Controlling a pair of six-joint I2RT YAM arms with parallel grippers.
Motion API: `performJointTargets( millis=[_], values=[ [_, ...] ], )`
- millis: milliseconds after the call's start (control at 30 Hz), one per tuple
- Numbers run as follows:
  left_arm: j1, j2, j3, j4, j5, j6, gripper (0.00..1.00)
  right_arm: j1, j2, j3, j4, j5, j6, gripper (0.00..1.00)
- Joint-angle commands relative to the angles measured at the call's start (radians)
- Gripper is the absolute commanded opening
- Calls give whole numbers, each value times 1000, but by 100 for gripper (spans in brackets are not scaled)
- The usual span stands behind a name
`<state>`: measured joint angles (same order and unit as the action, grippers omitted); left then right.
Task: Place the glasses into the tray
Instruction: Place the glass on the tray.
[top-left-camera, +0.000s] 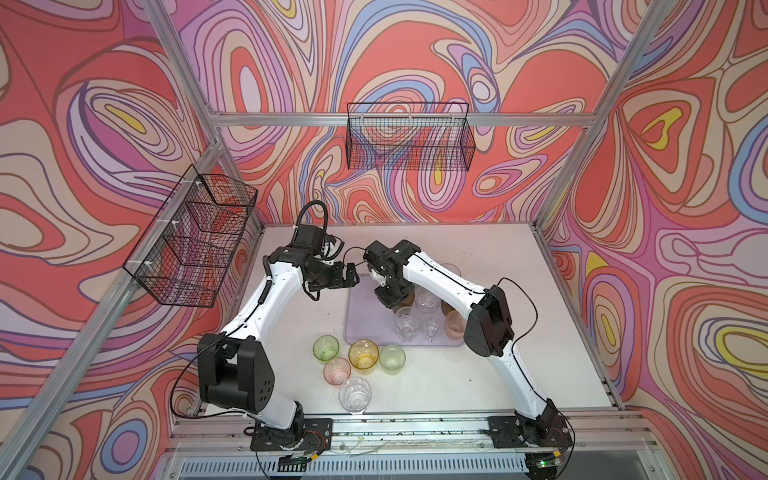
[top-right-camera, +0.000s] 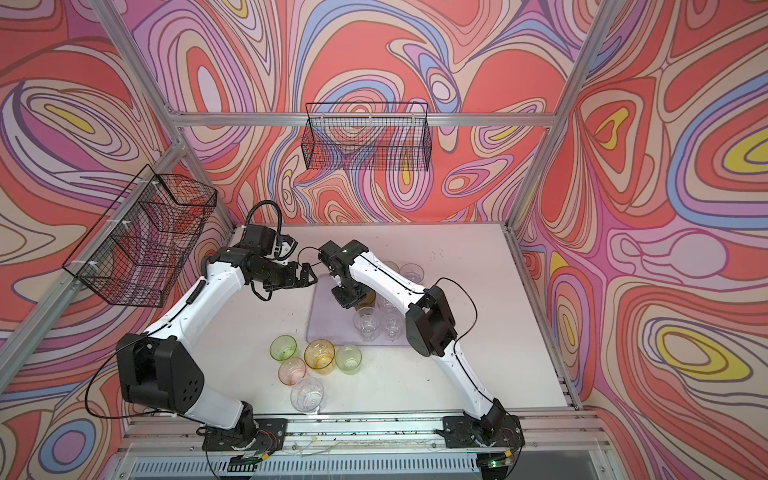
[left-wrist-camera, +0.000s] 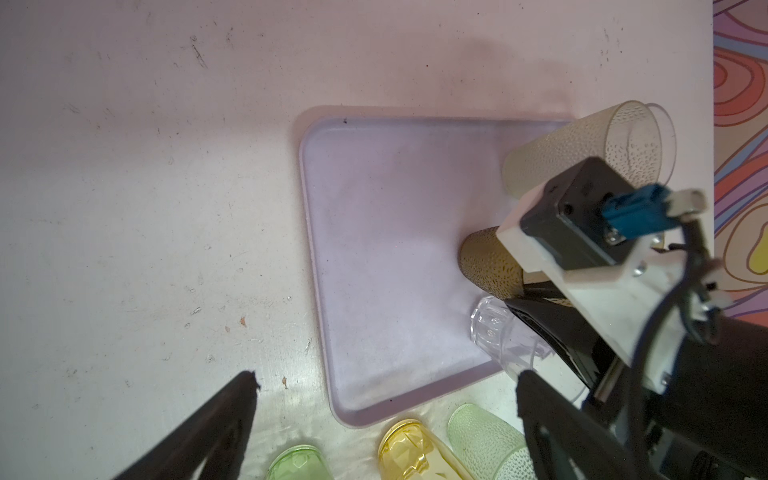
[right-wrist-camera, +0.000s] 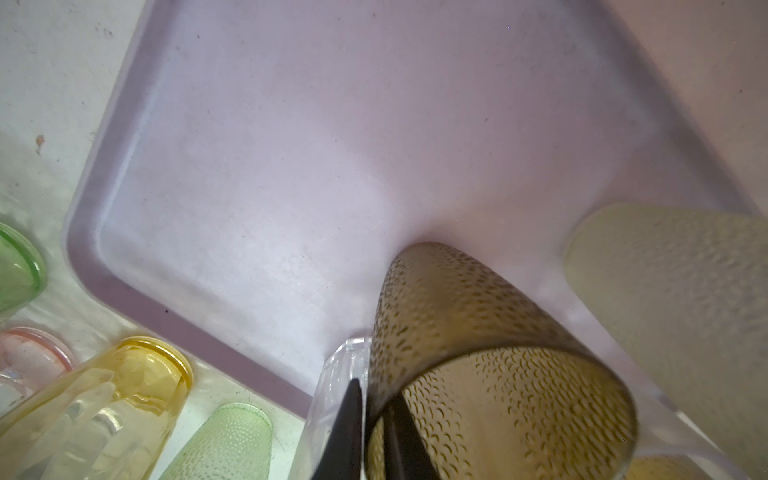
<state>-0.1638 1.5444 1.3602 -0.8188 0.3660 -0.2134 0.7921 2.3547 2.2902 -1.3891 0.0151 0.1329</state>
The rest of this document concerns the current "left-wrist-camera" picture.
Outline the clear glass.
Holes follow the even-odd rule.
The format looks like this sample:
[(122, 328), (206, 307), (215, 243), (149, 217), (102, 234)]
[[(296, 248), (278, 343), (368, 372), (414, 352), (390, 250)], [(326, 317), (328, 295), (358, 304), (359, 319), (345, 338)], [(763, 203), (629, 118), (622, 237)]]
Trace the clear glass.
[(504, 302), (482, 297), (470, 315), (470, 338), (515, 382), (535, 371), (572, 404), (584, 400), (587, 387), (554, 347), (527, 326)]
[(661, 140), (661, 166), (658, 182), (667, 185), (674, 173), (677, 160), (677, 135), (672, 118), (667, 110), (657, 103), (647, 103), (659, 128)]

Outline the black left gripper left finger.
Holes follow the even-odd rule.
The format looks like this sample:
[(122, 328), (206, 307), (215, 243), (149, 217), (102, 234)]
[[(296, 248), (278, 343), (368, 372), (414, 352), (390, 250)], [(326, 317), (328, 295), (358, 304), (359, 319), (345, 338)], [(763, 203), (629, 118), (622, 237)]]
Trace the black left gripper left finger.
[(236, 479), (257, 409), (260, 385), (253, 371), (235, 375), (221, 390), (119, 479)]

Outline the olive dark glass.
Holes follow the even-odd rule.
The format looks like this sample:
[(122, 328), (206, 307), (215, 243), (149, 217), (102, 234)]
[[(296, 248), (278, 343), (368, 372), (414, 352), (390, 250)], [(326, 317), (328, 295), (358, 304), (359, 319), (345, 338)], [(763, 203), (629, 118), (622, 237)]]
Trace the olive dark glass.
[(481, 290), (500, 299), (524, 296), (524, 271), (490, 227), (468, 235), (459, 248), (461, 273)]

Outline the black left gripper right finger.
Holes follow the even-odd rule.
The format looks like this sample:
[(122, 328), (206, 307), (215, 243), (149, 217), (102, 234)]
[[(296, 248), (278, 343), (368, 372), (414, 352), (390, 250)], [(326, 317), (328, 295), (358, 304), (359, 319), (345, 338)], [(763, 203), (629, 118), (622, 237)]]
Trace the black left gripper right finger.
[(538, 479), (652, 479), (640, 473), (631, 446), (624, 371), (604, 404), (573, 405), (544, 378), (524, 371), (516, 388), (518, 416)]

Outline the large pale green glass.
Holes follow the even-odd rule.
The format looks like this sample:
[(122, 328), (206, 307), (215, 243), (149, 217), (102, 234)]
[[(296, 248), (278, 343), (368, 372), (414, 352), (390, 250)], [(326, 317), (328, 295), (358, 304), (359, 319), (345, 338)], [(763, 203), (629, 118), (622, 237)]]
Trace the large pale green glass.
[(625, 101), (515, 148), (502, 165), (506, 193), (520, 198), (588, 157), (605, 160), (636, 188), (659, 183), (661, 140), (646, 104)]

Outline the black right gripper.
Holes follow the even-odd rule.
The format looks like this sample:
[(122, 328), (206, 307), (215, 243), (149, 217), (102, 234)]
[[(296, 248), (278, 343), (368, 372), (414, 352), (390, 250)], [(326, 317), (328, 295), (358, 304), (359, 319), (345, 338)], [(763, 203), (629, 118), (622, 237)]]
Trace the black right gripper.
[[(589, 402), (604, 404), (629, 372), (576, 309), (544, 299), (509, 299), (507, 307), (548, 341), (588, 388)], [(741, 479), (767, 476), (767, 330), (722, 318), (714, 345), (686, 340), (668, 386), (644, 402), (645, 447), (669, 432), (674, 441), (652, 479)]]

